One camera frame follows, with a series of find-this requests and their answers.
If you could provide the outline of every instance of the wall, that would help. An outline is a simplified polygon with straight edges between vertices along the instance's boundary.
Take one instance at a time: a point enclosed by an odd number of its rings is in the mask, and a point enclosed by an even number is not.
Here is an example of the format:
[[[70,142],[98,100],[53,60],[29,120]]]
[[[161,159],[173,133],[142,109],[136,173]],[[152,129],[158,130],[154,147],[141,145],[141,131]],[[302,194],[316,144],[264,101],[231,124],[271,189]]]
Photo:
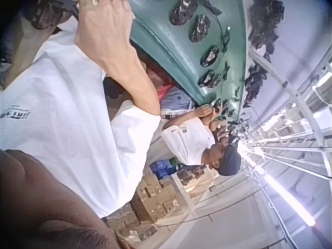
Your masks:
[[[328,0],[283,0],[285,18],[276,29],[280,38],[275,42],[272,64],[289,82],[299,88],[312,74],[331,46],[331,13]],[[254,108],[250,110],[253,128],[265,122],[289,98],[270,76],[264,81]]]
[[[243,172],[230,180],[226,179],[216,179],[212,185],[224,184],[213,188],[212,193],[207,192],[202,198],[204,200],[224,191],[219,199],[214,197],[197,205],[194,216],[215,212],[211,215],[212,221],[204,217],[181,225],[160,249],[258,249],[280,238],[275,229],[276,220],[266,201],[259,193],[250,196],[258,189],[257,186],[246,180]]]

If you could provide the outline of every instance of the ceiling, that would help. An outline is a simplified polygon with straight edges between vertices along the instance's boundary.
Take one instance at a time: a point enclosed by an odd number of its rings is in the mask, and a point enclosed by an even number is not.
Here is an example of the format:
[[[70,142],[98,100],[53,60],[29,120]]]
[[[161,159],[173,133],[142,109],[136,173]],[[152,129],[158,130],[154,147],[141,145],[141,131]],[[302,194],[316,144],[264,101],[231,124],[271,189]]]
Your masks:
[[[280,38],[275,42],[271,61],[299,89],[331,47],[332,10],[329,0],[283,0],[283,3],[284,20],[275,30]],[[252,129],[268,120],[288,99],[289,95],[268,76],[253,102],[254,110],[244,109]]]

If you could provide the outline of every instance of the stacked boxes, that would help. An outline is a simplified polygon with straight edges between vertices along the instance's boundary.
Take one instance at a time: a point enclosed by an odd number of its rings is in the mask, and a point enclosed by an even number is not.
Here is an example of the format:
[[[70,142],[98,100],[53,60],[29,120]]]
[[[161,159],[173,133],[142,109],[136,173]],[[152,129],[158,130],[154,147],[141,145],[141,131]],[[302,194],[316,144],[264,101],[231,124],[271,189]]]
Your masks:
[[[130,235],[130,230],[134,230],[136,227],[141,225],[137,219],[130,203],[127,203],[118,211],[107,217],[108,224],[116,232],[124,237]]]
[[[150,169],[146,169],[130,203],[141,222],[155,223],[172,211],[174,199],[173,186],[161,186],[156,175]]]

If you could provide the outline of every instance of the wrist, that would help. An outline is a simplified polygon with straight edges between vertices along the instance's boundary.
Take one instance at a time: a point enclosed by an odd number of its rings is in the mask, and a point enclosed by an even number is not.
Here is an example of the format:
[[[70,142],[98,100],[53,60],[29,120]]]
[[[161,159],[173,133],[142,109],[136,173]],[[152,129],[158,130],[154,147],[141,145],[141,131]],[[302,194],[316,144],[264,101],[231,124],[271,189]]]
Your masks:
[[[144,70],[133,47],[128,49],[121,60],[115,63],[106,61],[103,64],[104,71],[120,84],[121,82],[129,82],[135,77],[133,74],[140,74],[140,70]]]

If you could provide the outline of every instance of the fluorescent light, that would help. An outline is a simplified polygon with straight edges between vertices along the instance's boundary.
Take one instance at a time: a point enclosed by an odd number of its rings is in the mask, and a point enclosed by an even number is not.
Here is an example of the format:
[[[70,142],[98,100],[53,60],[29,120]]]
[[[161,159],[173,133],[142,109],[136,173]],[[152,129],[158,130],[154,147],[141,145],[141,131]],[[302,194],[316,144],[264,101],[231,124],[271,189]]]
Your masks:
[[[317,87],[320,87],[321,85],[323,85],[325,82],[327,82],[328,79],[330,79],[332,76],[331,72],[327,72],[321,79],[320,81],[318,81],[317,83]]]
[[[301,205],[292,196],[283,186],[280,185],[275,179],[273,179],[270,175],[265,175],[264,179],[271,185],[271,187],[278,192],[281,197],[298,213],[298,215],[307,223],[309,227],[315,225],[316,221],[314,218],[309,214],[309,212]]]
[[[286,120],[285,125],[286,125],[286,126],[289,126],[289,125],[291,125],[292,123],[294,123],[294,122],[293,122],[292,120],[288,119],[288,120]]]
[[[281,139],[291,139],[292,136],[291,135],[287,135],[287,136],[282,136]]]
[[[265,170],[260,166],[260,165],[257,165],[255,167],[255,171],[260,174],[260,175],[264,175],[265,174]]]
[[[260,155],[261,157],[265,157],[264,152],[262,151],[261,148],[255,147],[254,151],[255,151],[256,154]]]
[[[322,112],[317,112],[313,114],[314,118],[319,118],[321,116]]]

